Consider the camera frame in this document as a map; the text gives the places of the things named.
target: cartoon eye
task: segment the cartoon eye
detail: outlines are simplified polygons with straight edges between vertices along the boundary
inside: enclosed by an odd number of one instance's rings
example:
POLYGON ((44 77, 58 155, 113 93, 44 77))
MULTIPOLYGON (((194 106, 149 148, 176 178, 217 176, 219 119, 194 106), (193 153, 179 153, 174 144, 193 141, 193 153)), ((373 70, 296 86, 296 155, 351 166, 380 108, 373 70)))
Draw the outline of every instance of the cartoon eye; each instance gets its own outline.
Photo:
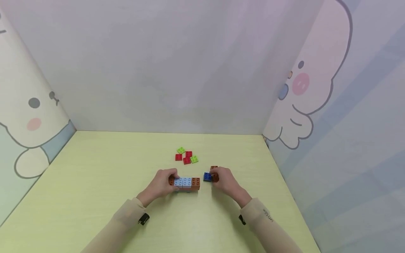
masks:
POLYGON ((304 61, 300 61, 298 63, 298 68, 301 69, 304 66, 304 61))
POLYGON ((28 101, 28 104, 30 105, 30 107, 32 107, 32 108, 35 109, 35 108, 38 108, 41 103, 39 102, 39 99, 37 99, 37 98, 31 98, 31 99, 28 101))

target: pastel wallpaper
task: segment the pastel wallpaper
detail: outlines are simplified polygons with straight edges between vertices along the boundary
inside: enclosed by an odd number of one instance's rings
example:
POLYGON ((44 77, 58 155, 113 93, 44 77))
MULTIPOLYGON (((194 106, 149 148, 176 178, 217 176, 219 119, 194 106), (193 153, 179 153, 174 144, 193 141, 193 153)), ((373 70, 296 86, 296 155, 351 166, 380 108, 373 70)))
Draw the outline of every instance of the pastel wallpaper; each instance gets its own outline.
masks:
POLYGON ((0 224, 75 132, 0 10, 0 224))
POLYGON ((263 131, 322 253, 404 252, 404 13, 325 0, 263 131))

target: wall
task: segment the wall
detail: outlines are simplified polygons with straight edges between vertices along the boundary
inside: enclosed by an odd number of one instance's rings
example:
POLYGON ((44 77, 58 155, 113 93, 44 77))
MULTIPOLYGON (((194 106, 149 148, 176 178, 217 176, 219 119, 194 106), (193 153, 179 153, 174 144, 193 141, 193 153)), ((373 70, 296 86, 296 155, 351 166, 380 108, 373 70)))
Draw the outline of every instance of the wall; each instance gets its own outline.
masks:
POLYGON ((79 130, 261 134, 322 0, 0 0, 79 130))
POLYGON ((0 225, 75 128, 0 10, 0 225))
POLYGON ((404 252, 404 12, 326 0, 263 132, 323 253, 404 252))

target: cartoon character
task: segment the cartoon character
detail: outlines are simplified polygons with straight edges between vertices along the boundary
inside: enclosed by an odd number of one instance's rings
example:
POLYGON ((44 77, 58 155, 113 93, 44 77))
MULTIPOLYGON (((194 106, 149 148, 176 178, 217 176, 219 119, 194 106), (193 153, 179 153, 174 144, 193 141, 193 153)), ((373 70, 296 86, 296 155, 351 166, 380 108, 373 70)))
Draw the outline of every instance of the cartoon character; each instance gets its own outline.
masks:
POLYGON ((0 125, 27 148, 15 162, 16 173, 34 178, 48 167, 43 145, 68 125, 55 93, 8 21, 0 20, 0 125))
POLYGON ((328 102, 351 37, 347 6, 341 0, 325 0, 263 131, 269 141, 280 139, 296 149, 311 135, 310 115, 328 102))

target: hand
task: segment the hand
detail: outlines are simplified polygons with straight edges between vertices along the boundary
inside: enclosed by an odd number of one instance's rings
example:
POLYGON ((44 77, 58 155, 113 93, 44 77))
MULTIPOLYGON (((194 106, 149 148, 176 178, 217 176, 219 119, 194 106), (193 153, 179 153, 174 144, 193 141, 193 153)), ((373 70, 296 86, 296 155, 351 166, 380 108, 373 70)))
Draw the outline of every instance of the hand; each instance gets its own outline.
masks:
POLYGON ((179 178, 176 168, 168 170, 158 170, 150 184, 145 188, 145 190, 140 192, 136 198, 139 199, 144 207, 147 207, 155 199, 159 197, 165 197, 169 193, 178 191, 179 188, 169 184, 168 179, 170 176, 179 178))
POLYGON ((243 189, 233 177, 230 169, 216 167, 212 168, 210 173, 218 173, 220 178, 218 182, 212 183, 214 187, 222 190, 226 195, 230 196, 241 208, 246 206, 252 200, 249 193, 243 189))

